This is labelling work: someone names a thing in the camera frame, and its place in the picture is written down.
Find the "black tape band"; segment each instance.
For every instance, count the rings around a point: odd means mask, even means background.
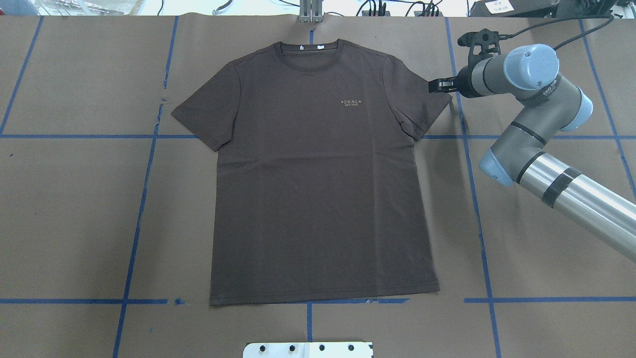
[[[481,70],[481,81],[483,82],[483,86],[486,87],[487,90],[489,90],[491,93],[498,94],[492,89],[490,89],[490,87],[488,87],[488,83],[486,82],[486,67],[488,67],[489,64],[490,64],[490,60],[486,62],[483,69]]]
[[[545,193],[543,193],[543,197],[541,201],[546,203],[550,208],[554,208],[555,201],[563,190],[567,189],[567,187],[572,183],[572,181],[582,173],[575,168],[569,167],[567,168],[561,175],[559,175],[552,184],[548,187]]]
[[[534,139],[536,139],[537,141],[540,141],[541,144],[543,144],[543,145],[548,144],[548,142],[545,139],[543,139],[543,137],[540,136],[539,133],[536,133],[535,131],[531,130],[530,128],[526,127],[525,125],[519,124],[517,122],[512,122],[512,123],[510,123],[510,125],[513,125],[513,126],[519,128],[519,129],[521,129],[522,131],[528,133],[529,135],[533,136]]]
[[[534,163],[534,161],[537,160],[538,157],[544,155],[545,153],[546,152],[536,153],[532,158],[530,158],[528,163],[525,163],[525,165],[523,166],[523,168],[519,172],[519,175],[517,176],[517,180],[516,180],[517,184],[521,184],[521,177],[525,174],[525,171],[528,170],[528,168],[532,165],[532,163]]]

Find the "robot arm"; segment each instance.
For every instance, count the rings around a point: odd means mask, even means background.
[[[555,51],[539,44],[493,57],[498,33],[469,32],[458,43],[468,46],[471,38],[469,65],[431,82],[429,91],[470,98],[510,93],[524,106],[482,158],[481,170],[504,186],[520,184],[636,262],[636,205],[543,150],[555,133],[575,130],[592,113],[583,91],[558,72]],[[479,55],[475,44],[482,46]]]

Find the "neckline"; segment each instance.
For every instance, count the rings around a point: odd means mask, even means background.
[[[274,50],[276,52],[277,57],[279,58],[279,60],[287,67],[291,68],[291,69],[295,69],[297,71],[302,71],[302,72],[317,72],[317,71],[323,71],[325,69],[330,68],[331,66],[333,66],[334,64],[336,64],[338,62],[338,60],[340,59],[340,56],[342,55],[342,50],[344,49],[344,40],[342,39],[337,39],[334,42],[331,43],[323,43],[323,44],[317,44],[317,45],[290,45],[288,43],[283,43],[283,42],[277,42],[274,44]],[[336,53],[334,54],[334,56],[329,60],[329,62],[317,66],[317,67],[305,67],[305,66],[300,66],[297,65],[291,61],[289,61],[289,59],[287,59],[287,57],[284,55],[283,50],[285,51],[304,51],[304,52],[313,52],[313,51],[322,51],[322,50],[336,50]]]

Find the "black cable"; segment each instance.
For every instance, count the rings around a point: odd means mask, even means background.
[[[433,2],[431,1],[432,4],[432,8],[431,8],[431,14],[429,16],[431,17],[435,17],[435,16],[439,16],[439,4],[441,4],[441,2],[444,0],[439,0],[437,3],[433,4]]]
[[[554,20],[542,22],[540,24],[534,24],[532,26],[528,26],[525,29],[523,29],[521,31],[517,31],[517,32],[515,32],[512,35],[503,35],[503,36],[505,36],[504,39],[514,38],[514,37],[516,37],[516,36],[518,36],[520,34],[523,34],[524,32],[526,32],[528,30],[535,29],[536,27],[550,25],[550,24],[554,24],[554,23],[557,23],[557,22],[561,22],[561,21],[583,20],[583,19],[586,19],[586,18],[607,18],[607,16],[561,17],[561,18],[557,18],[557,19],[554,19]]]
[[[420,16],[429,16],[429,17],[434,17],[436,16],[435,13],[439,12],[439,8],[437,6],[437,4],[433,4],[433,2],[431,1],[429,3],[429,5],[426,7],[426,15],[424,15],[423,13],[420,14]]]
[[[420,17],[426,16],[425,14],[429,13],[429,11],[431,10],[432,6],[433,6],[432,2],[431,3],[427,3],[426,6],[422,6],[422,12],[420,13],[419,16]]]
[[[362,5],[360,5],[360,8],[358,9],[356,16],[360,15],[360,11],[362,11],[362,8],[364,8],[364,5],[366,5],[366,3],[369,3],[369,6],[371,6],[371,1],[372,0],[366,0],[365,2],[362,3]]]
[[[422,4],[422,13],[424,12],[424,8],[426,7],[426,4],[424,4],[423,1],[414,1],[411,3],[411,6],[408,7],[408,10],[406,11],[406,15],[404,15],[404,17],[408,16],[408,13],[411,12],[411,9],[416,5],[416,4]]]
[[[300,7],[300,5],[296,5],[296,4],[288,3],[287,1],[283,1],[283,0],[279,0],[279,1],[280,1],[280,2],[282,2],[282,3],[286,3],[287,5],[295,6],[295,7],[297,7],[297,8],[299,8],[299,7]]]
[[[219,11],[227,8],[230,4],[232,4],[232,1],[234,1],[234,0],[229,0],[227,3],[219,6],[218,8],[216,8],[215,12],[219,12]]]
[[[405,3],[405,4],[416,3],[416,1],[406,1],[406,0],[384,0],[384,1],[390,1],[392,3]]]
[[[609,25],[609,23],[612,22],[613,20],[614,20],[614,17],[612,15],[609,15],[609,20],[608,21],[605,21],[604,23],[602,23],[602,24],[600,24],[600,25],[598,25],[598,26],[596,26],[596,27],[594,27],[592,29],[589,29],[589,30],[585,31],[584,33],[582,33],[580,35],[577,35],[577,36],[575,36],[575,37],[573,37],[571,39],[568,39],[567,41],[561,42],[557,46],[553,47],[554,51],[558,50],[559,48],[562,48],[563,46],[567,45],[568,43],[570,43],[572,41],[576,41],[579,38],[582,38],[583,36],[587,36],[587,35],[593,33],[596,30],[602,29],[603,27]]]

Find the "t-shirt hem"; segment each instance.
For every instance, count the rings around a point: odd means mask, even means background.
[[[396,296],[403,294],[421,294],[438,291],[439,282],[395,287],[374,287],[373,290],[304,290],[298,292],[278,292],[273,294],[250,296],[210,297],[210,306],[230,306],[236,304],[298,303],[304,301],[323,301],[329,299],[350,299],[354,297],[369,298],[381,296]]]

